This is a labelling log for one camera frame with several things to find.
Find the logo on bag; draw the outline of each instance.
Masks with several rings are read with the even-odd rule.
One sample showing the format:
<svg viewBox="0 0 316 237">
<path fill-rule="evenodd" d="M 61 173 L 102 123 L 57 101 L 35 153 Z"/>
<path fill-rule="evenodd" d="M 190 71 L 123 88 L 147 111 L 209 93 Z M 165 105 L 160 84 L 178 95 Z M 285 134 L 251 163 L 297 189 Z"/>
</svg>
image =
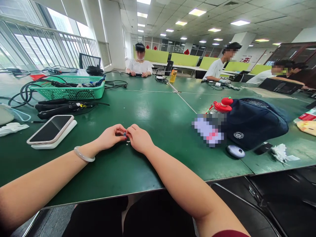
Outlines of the logo on bag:
<svg viewBox="0 0 316 237">
<path fill-rule="evenodd" d="M 244 134 L 242 132 L 235 132 L 234 137 L 238 139 L 244 138 Z"/>
</svg>

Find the navy blue bag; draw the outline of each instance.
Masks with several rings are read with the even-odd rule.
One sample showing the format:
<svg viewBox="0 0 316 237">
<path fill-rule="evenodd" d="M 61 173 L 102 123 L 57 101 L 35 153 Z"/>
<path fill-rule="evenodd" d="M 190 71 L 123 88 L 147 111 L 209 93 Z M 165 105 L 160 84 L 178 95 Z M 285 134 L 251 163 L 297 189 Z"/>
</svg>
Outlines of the navy blue bag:
<svg viewBox="0 0 316 237">
<path fill-rule="evenodd" d="M 286 112 L 259 99 L 234 99 L 227 114 L 227 137 L 243 149 L 288 132 Z"/>
</svg>

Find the yellow bottle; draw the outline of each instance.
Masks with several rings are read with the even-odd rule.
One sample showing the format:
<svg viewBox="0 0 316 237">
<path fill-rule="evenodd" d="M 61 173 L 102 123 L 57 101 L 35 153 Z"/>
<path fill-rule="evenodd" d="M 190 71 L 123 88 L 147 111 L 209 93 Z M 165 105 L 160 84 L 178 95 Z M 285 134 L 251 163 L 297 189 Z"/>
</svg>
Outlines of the yellow bottle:
<svg viewBox="0 0 316 237">
<path fill-rule="evenodd" d="M 173 69 L 171 72 L 170 82 L 173 83 L 175 81 L 175 77 L 177 76 L 178 70 Z"/>
</svg>

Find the crumpled tissue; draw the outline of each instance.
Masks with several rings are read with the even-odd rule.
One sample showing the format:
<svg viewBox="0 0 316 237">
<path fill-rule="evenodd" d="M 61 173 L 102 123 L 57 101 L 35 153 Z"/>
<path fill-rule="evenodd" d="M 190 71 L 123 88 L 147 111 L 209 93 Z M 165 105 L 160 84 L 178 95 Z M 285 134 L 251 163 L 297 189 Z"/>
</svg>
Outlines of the crumpled tissue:
<svg viewBox="0 0 316 237">
<path fill-rule="evenodd" d="M 278 146 L 274 146 L 271 148 L 272 152 L 274 154 L 272 154 L 279 162 L 284 163 L 287 161 L 295 161 L 295 160 L 300 160 L 300 158 L 294 156 L 294 155 L 290 155 L 287 156 L 285 153 L 285 149 L 286 146 L 282 143 Z"/>
<path fill-rule="evenodd" d="M 0 137 L 8 135 L 10 133 L 15 133 L 22 129 L 28 128 L 29 126 L 26 124 L 19 124 L 19 123 L 8 123 L 6 126 L 0 128 Z"/>
</svg>

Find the metal railing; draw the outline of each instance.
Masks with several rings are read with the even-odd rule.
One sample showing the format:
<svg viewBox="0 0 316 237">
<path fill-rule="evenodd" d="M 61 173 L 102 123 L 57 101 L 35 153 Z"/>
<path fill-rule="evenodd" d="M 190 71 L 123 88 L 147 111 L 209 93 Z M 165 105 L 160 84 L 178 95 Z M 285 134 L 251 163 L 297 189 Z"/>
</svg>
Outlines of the metal railing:
<svg viewBox="0 0 316 237">
<path fill-rule="evenodd" d="M 109 44 L 94 39 L 0 16 L 0 67 L 21 65 L 79 68 L 79 53 L 100 57 L 111 64 Z"/>
</svg>

